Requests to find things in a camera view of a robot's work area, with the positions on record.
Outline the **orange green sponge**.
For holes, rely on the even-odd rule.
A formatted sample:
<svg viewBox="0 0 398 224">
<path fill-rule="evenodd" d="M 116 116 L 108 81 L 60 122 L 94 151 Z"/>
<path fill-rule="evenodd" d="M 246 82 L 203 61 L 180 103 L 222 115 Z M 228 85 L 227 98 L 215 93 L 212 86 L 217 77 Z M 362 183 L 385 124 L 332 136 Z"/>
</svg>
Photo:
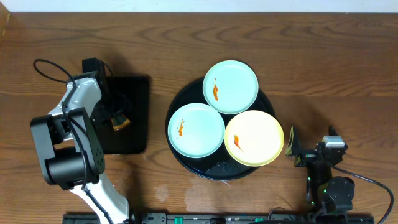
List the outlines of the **orange green sponge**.
<svg viewBox="0 0 398 224">
<path fill-rule="evenodd" d="M 117 114 L 115 117 L 111 118 L 113 129 L 118 131 L 130 125 L 130 120 L 124 114 Z"/>
</svg>

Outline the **light blue plate front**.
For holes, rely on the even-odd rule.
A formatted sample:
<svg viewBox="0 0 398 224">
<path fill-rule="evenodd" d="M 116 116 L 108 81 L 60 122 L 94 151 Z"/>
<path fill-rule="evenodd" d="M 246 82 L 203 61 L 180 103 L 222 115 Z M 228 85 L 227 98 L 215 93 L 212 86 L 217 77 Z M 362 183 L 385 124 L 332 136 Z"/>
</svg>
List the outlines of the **light blue plate front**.
<svg viewBox="0 0 398 224">
<path fill-rule="evenodd" d="M 199 159 L 214 153 L 224 140 L 225 124 L 217 110 L 204 103 L 190 103 L 170 118 L 167 138 L 181 155 Z"/>
</svg>

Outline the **light blue plate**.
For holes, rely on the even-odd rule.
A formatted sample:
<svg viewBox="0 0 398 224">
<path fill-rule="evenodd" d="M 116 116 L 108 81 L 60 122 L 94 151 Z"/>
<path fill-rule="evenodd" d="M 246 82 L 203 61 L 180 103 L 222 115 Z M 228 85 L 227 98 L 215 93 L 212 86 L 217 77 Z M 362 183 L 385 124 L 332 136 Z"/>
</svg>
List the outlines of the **light blue plate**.
<svg viewBox="0 0 398 224">
<path fill-rule="evenodd" d="M 225 124 L 217 110 L 204 103 L 190 103 L 170 118 L 167 138 L 181 155 L 199 159 L 214 153 L 224 140 Z"/>
<path fill-rule="evenodd" d="M 259 83 L 249 65 L 225 60 L 212 66 L 203 80 L 206 102 L 223 114 L 247 110 L 257 98 Z"/>
</svg>

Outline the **light blue plate back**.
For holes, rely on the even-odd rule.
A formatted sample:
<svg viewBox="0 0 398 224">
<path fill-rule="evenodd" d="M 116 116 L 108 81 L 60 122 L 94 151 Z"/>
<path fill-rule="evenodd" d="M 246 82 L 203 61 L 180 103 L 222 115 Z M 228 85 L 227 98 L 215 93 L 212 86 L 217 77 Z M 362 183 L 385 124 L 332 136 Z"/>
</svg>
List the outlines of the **light blue plate back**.
<svg viewBox="0 0 398 224">
<path fill-rule="evenodd" d="M 206 102 L 223 114 L 247 110 L 257 98 L 259 83 L 249 65 L 225 60 L 212 66 L 203 80 Z"/>
</svg>

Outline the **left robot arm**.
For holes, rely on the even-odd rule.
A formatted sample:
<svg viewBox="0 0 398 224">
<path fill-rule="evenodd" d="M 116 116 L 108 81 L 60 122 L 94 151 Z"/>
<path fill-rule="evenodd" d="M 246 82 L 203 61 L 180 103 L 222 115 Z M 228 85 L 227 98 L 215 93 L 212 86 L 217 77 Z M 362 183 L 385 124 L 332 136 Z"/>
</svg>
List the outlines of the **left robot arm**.
<svg viewBox="0 0 398 224">
<path fill-rule="evenodd" d="M 129 203 L 110 182 L 104 152 L 90 116 L 103 97 L 99 72 L 70 77 L 66 93 L 30 129 L 46 183 L 82 198 L 100 223 L 128 223 Z"/>
</svg>

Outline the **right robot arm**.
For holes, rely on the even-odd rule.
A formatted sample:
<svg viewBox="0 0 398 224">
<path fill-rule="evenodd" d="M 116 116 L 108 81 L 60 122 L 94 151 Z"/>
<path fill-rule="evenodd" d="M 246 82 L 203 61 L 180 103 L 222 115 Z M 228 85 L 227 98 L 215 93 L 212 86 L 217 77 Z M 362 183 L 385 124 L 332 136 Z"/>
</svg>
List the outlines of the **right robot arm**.
<svg viewBox="0 0 398 224">
<path fill-rule="evenodd" d="M 332 167 L 343 160 L 348 149 L 333 126 L 314 149 L 302 149 L 298 132 L 290 129 L 285 155 L 294 158 L 295 167 L 307 169 L 306 199 L 312 205 L 307 218 L 310 222 L 348 223 L 346 213 L 353 209 L 355 184 L 349 177 L 333 176 Z"/>
</svg>

